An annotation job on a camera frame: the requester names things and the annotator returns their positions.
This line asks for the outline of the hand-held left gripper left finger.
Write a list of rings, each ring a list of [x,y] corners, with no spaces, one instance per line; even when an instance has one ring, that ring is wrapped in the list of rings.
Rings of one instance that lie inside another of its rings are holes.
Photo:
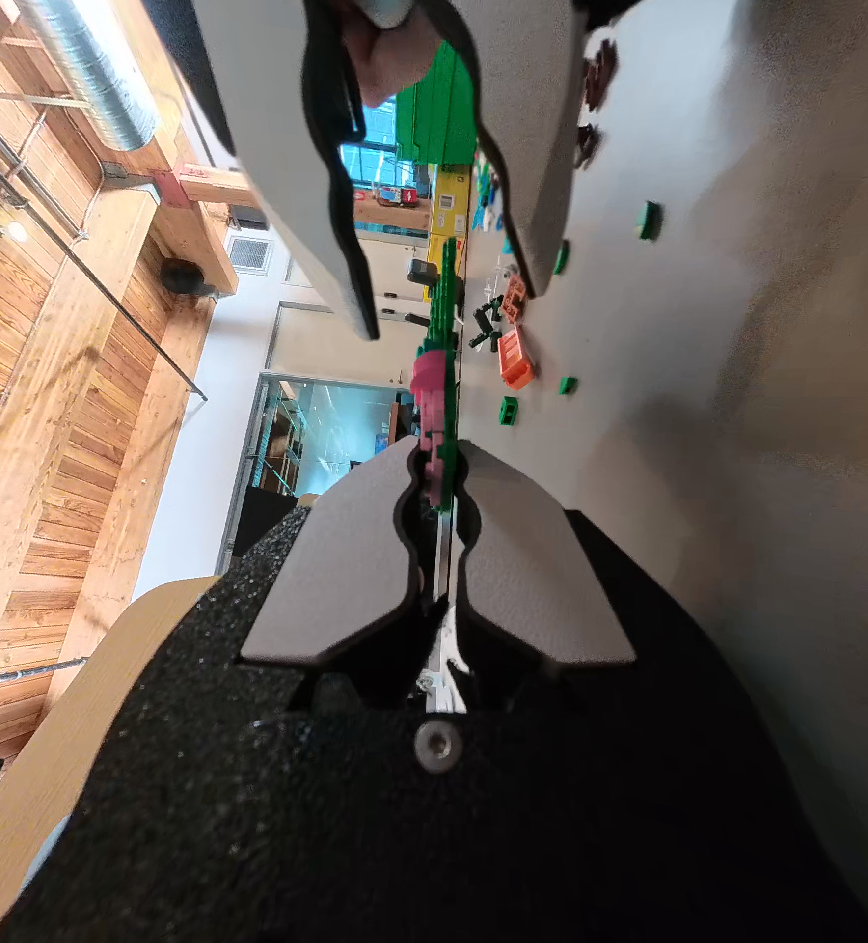
[[[328,668],[350,655],[420,668],[436,634],[437,525],[417,436],[319,496],[241,649],[251,663]]]

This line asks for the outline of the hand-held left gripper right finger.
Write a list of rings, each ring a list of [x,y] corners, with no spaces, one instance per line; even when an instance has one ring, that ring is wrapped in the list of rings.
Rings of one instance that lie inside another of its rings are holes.
[[[560,503],[475,443],[459,442],[456,626],[469,666],[490,646],[551,667],[634,663],[629,641]]]

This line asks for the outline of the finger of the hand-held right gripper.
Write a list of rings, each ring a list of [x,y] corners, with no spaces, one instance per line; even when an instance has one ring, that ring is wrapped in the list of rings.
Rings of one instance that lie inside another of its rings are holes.
[[[434,26],[474,86],[479,143],[531,297],[546,293],[568,219],[583,88],[582,10],[570,1],[434,3]]]
[[[380,338],[340,146],[364,116],[328,2],[197,1],[197,24],[231,142],[261,208],[324,304]]]

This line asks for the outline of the green lego plate with pink bricks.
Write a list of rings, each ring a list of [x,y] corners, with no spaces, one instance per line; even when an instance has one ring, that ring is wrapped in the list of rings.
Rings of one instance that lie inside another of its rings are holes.
[[[442,246],[440,280],[431,290],[428,333],[418,348],[410,384],[420,415],[419,443],[428,503],[440,513],[453,507],[459,454],[454,339],[457,250],[454,237]]]

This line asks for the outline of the dark brown lego round piece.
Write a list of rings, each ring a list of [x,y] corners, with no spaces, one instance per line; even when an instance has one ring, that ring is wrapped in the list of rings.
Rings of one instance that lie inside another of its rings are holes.
[[[603,103],[619,64],[615,41],[605,39],[591,59],[584,60],[584,104],[591,112]]]

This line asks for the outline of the stack of green lego baseplates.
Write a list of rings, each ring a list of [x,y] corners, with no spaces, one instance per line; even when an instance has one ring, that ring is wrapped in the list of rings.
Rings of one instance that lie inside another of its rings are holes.
[[[396,158],[471,166],[477,143],[474,85],[456,50],[443,41],[425,78],[395,97]]]

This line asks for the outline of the pile of mixed lego pieces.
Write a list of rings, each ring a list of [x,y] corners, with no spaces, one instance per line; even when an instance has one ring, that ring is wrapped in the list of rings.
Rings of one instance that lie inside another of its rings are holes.
[[[499,174],[482,150],[475,151],[473,170],[473,216],[470,232],[505,233],[505,217],[502,204],[502,186]]]

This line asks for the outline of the yellow lego box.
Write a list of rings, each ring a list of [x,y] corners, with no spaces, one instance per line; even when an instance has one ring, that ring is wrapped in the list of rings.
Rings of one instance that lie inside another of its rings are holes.
[[[445,238],[468,233],[472,167],[469,164],[430,165],[431,202],[429,231]]]

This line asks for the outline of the orange lego roof brick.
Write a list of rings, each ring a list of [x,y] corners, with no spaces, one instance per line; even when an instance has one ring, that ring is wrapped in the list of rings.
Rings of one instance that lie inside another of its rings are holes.
[[[519,324],[499,337],[497,349],[501,378],[508,388],[521,390],[533,382],[536,371]]]

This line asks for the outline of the black lego branch pieces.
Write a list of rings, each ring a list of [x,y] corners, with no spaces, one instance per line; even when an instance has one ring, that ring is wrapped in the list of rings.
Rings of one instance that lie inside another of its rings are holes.
[[[473,312],[478,333],[467,342],[470,349],[477,350],[487,344],[491,353],[498,353],[499,338],[502,336],[500,324],[504,320],[502,303],[503,296],[495,296]]]

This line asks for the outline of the person's right hand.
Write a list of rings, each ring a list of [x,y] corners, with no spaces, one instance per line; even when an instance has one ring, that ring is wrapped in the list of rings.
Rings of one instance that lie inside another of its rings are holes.
[[[344,39],[361,100],[370,109],[424,79],[441,42],[417,5],[391,29],[377,27],[353,9],[346,15]]]

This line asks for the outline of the black dome ceiling fixture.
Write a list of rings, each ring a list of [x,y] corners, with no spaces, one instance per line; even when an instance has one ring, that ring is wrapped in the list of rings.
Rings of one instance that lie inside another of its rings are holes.
[[[205,280],[203,269],[196,263],[176,257],[164,257],[159,278],[162,286],[171,294],[192,298],[213,298],[220,293]]]

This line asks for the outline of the silver metal air duct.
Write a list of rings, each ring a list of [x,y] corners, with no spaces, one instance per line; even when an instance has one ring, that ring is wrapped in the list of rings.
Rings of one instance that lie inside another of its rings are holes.
[[[16,1],[100,141],[118,152],[145,148],[161,124],[156,100],[110,4]]]

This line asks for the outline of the red beam bracket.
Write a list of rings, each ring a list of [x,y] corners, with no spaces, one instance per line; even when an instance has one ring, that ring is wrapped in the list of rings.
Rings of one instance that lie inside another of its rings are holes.
[[[214,193],[209,195],[209,187],[215,182],[214,170],[199,164],[178,164],[170,171],[163,201],[176,208],[218,202]]]

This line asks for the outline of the white wall air vent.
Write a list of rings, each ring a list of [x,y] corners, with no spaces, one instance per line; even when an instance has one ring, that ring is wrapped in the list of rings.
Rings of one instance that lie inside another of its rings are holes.
[[[240,275],[267,276],[273,252],[271,240],[235,235],[228,242],[228,258]]]

